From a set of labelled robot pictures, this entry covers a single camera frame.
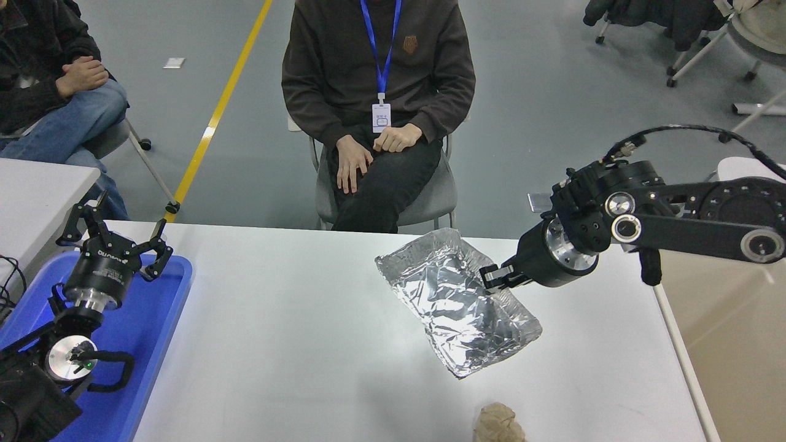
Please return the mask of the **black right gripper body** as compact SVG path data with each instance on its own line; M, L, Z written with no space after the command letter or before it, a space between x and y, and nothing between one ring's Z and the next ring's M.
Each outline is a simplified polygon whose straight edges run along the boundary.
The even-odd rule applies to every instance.
M545 287L561 287L593 271L593 256L570 242L560 221L542 221L519 239L516 268Z

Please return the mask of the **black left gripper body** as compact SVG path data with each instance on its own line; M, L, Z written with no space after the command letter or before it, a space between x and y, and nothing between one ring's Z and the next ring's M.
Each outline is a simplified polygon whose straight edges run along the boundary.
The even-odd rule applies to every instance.
M141 268L139 254L133 254L134 242L123 237L109 239L107 247L101 238L89 238L80 247L80 257L64 284L63 294L76 302L85 293L102 293L110 299L109 306L121 306Z

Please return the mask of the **jeans person's right hand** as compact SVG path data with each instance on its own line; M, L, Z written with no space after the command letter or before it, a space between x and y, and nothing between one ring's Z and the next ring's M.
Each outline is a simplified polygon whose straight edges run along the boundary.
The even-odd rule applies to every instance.
M64 75L55 81L57 93L62 99L68 99L81 91L94 90L105 83L106 79L101 75L83 76L78 72Z

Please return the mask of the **jeans person's left hand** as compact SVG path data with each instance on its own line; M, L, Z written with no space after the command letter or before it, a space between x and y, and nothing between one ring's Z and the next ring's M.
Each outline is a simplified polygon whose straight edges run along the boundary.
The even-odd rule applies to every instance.
M83 76L92 76L98 74L106 79L106 83L109 80L109 72L106 70L102 62L92 58L92 56L81 56L70 64L63 65L62 70L65 75L74 75L77 72Z

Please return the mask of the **lanyard person's left hand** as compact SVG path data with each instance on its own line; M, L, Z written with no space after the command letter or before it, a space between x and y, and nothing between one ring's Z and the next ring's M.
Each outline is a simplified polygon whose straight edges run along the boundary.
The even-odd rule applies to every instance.
M423 131L412 123L401 128L388 126L374 140L373 149L376 152L402 153L405 148L414 146L422 135Z

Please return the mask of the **lanyard person's right hand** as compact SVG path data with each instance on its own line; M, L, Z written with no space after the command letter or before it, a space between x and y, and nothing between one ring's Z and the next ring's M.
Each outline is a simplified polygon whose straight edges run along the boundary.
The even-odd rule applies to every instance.
M336 173L338 190L344 194L356 193L359 179L366 174L373 157L364 146L359 144L350 134L340 138L336 144L338 153L338 171Z

